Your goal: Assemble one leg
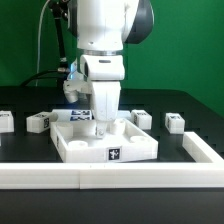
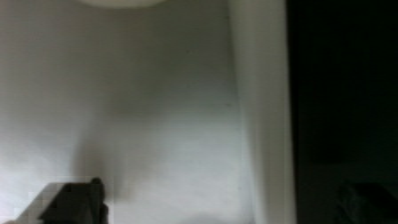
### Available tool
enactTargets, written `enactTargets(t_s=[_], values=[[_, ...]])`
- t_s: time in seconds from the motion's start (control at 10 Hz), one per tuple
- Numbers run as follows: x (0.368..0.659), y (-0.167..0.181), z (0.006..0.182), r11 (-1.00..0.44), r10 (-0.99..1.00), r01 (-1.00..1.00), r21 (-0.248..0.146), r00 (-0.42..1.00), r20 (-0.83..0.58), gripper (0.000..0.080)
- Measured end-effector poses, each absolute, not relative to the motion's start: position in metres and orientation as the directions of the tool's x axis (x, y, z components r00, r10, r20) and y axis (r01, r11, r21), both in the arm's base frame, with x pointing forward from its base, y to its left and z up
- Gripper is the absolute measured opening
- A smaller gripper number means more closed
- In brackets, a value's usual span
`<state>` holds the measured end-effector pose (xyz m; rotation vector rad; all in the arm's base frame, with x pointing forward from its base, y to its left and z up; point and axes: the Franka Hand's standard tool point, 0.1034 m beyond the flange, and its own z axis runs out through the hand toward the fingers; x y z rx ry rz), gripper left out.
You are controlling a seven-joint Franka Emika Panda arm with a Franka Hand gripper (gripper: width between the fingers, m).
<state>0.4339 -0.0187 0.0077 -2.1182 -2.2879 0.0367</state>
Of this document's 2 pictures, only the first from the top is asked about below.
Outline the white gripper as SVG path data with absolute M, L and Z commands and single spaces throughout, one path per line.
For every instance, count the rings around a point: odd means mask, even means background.
M 80 71 L 87 76 L 91 91 L 91 110 L 96 121 L 96 135 L 103 137 L 109 122 L 117 117 L 120 81 L 124 79 L 123 57 L 82 55 Z

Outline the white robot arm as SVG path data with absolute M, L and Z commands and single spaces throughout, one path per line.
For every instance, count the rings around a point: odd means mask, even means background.
M 96 136 L 102 138 L 117 117 L 123 45 L 138 44 L 152 32 L 153 8 L 150 0 L 70 0 L 68 24 L 77 38 L 81 90 L 90 95 Z

